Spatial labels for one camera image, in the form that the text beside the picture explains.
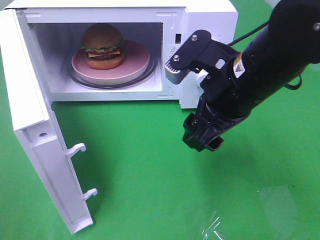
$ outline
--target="green surface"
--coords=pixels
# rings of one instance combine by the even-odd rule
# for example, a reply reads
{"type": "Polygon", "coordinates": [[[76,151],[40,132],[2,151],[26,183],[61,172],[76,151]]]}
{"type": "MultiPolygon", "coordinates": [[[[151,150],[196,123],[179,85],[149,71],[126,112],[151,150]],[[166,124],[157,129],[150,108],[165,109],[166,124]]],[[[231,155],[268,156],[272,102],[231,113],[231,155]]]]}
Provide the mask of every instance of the green surface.
{"type": "MultiPolygon", "coordinates": [[[[268,19],[261,1],[233,0],[236,37],[268,19]]],[[[249,39],[235,47],[242,50],[249,39]]],[[[94,225],[70,235],[12,131],[0,70],[0,239],[320,239],[320,67],[282,89],[224,135],[216,152],[182,142],[189,110],[177,101],[56,102],[94,225]]]]}

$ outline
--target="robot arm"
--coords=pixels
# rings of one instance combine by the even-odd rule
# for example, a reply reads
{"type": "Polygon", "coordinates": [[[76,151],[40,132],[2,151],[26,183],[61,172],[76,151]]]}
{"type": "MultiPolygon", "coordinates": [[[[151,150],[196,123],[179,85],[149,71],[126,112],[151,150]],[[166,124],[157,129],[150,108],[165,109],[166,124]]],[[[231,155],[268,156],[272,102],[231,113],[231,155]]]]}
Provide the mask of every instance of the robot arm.
{"type": "Polygon", "coordinates": [[[197,151],[217,150],[221,135],[310,63],[320,63],[320,0],[281,0],[268,25],[244,49],[195,31],[166,63],[166,76],[179,84],[190,72],[208,72],[196,113],[184,121],[183,141],[197,151]]]}

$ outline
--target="cheese slice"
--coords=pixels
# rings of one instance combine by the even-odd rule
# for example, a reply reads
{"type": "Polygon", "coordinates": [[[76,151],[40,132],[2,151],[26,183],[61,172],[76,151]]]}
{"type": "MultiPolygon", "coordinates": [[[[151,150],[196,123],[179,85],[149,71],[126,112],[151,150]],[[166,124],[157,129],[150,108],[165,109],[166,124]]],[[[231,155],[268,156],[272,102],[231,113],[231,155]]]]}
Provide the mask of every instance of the cheese slice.
{"type": "MultiPolygon", "coordinates": [[[[117,50],[117,51],[114,51],[114,52],[111,52],[111,53],[106,53],[106,54],[108,54],[108,55],[120,54],[120,51],[117,50]]],[[[102,56],[102,55],[104,55],[104,54],[97,55],[97,54],[92,54],[92,53],[88,52],[88,57],[89,58],[99,57],[99,56],[102,56]]]]}

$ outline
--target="white microwave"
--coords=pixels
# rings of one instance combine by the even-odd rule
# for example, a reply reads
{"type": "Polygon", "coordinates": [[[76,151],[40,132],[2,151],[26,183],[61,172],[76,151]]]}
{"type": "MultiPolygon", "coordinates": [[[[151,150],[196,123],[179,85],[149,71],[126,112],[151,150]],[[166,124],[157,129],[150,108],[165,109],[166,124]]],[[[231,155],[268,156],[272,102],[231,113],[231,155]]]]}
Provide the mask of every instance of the white microwave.
{"type": "Polygon", "coordinates": [[[174,85],[166,78],[165,63],[199,29],[230,43],[237,19],[229,0],[15,0],[0,12],[13,130],[71,233],[93,223],[86,200],[97,190],[82,192],[71,157],[86,147],[79,143],[67,149],[52,102],[177,100],[181,108],[195,108],[203,92],[197,75],[190,73],[174,85]],[[125,41],[148,49],[148,74],[111,87],[78,78],[72,59],[95,23],[109,23],[125,41]]]}

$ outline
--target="microwave door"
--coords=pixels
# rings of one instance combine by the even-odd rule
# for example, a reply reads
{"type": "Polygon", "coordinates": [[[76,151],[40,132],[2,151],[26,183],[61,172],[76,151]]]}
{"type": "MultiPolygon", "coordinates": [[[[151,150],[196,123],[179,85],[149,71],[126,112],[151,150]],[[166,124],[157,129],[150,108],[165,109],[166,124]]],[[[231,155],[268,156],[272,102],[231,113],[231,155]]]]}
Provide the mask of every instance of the microwave door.
{"type": "Polygon", "coordinates": [[[27,50],[27,20],[19,10],[0,12],[0,47],[13,131],[71,233],[93,223],[71,162],[83,143],[67,149],[55,113],[41,90],[40,69],[27,50]]]}

